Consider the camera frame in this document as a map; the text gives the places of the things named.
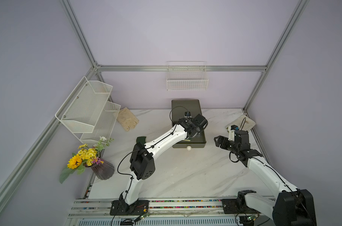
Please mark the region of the olive white yellow drawer cabinet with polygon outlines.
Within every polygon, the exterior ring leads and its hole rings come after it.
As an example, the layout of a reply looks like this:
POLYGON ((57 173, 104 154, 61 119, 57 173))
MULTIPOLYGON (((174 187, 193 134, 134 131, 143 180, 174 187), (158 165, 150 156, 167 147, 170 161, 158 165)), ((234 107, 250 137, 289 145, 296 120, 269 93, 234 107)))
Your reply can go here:
POLYGON ((171 120, 177 122, 185 117, 185 113, 190 112, 190 116, 195 118, 202 114, 200 101, 198 99, 179 99, 171 101, 171 120))

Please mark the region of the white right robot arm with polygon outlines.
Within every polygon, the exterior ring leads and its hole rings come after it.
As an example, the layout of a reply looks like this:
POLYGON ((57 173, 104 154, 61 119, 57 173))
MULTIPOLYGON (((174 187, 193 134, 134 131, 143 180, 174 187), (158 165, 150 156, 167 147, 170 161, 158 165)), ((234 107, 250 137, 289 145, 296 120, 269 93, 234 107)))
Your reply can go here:
POLYGON ((317 225, 313 195, 288 182, 267 163, 259 151, 251 149, 247 131, 232 130, 229 135, 215 137, 215 145, 234 154, 237 162, 254 172, 274 196, 271 200, 254 190, 243 190, 238 192, 237 208, 240 211, 256 210, 273 220, 277 226, 317 225))

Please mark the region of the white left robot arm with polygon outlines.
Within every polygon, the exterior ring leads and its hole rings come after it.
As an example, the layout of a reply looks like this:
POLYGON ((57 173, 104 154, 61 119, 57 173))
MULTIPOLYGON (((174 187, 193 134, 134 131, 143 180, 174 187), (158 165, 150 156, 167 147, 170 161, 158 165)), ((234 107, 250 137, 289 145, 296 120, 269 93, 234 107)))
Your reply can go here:
POLYGON ((162 153, 176 143, 191 139, 201 134, 208 126, 207 119, 198 114, 194 118, 180 118, 174 126, 160 137, 142 144, 136 143, 130 156, 130 176, 126 190, 119 201, 124 206, 131 206, 139 199, 143 182, 155 173, 155 161, 162 153))

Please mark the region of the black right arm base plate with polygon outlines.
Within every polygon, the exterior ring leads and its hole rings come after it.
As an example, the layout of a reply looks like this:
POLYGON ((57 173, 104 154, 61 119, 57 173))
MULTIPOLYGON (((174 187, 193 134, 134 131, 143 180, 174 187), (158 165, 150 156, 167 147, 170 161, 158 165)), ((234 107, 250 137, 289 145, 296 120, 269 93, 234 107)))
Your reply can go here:
POLYGON ((221 199, 224 214, 254 214, 256 210, 247 206, 239 206, 237 199, 221 199))

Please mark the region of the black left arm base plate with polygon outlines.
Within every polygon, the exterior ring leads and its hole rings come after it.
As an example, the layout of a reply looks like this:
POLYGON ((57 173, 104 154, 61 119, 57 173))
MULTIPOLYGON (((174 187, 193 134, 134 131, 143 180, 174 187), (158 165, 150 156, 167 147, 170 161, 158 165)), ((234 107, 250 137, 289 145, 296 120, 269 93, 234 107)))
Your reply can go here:
POLYGON ((145 213, 148 209, 148 200, 137 200, 131 205, 115 200, 112 201, 110 216, 138 216, 145 213))

